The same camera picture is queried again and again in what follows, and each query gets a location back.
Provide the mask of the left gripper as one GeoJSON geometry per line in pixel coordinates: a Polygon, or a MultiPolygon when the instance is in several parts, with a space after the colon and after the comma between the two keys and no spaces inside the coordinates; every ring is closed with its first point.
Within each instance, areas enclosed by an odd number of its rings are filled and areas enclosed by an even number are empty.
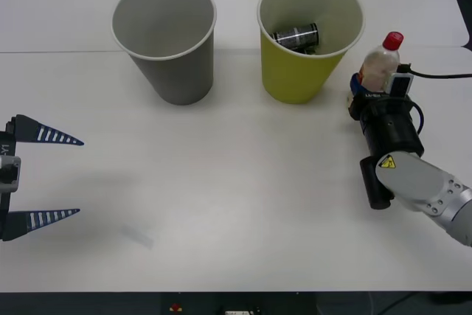
{"type": "Polygon", "coordinates": [[[84,146],[72,135],[18,114],[1,131],[1,240],[11,241],[37,229],[62,221],[80,209],[9,212],[10,196],[18,168],[14,166],[16,142],[84,146]]]}

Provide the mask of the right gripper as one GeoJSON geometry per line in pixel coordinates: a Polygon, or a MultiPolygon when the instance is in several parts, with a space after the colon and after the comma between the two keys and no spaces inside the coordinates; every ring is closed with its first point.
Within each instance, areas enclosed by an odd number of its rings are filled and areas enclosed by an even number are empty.
{"type": "Polygon", "coordinates": [[[385,114],[402,113],[412,119],[412,102],[408,96],[393,97],[384,92],[367,92],[361,85],[357,72],[350,79],[350,91],[353,97],[348,103],[348,113],[354,120],[366,119],[368,109],[385,114]]]}

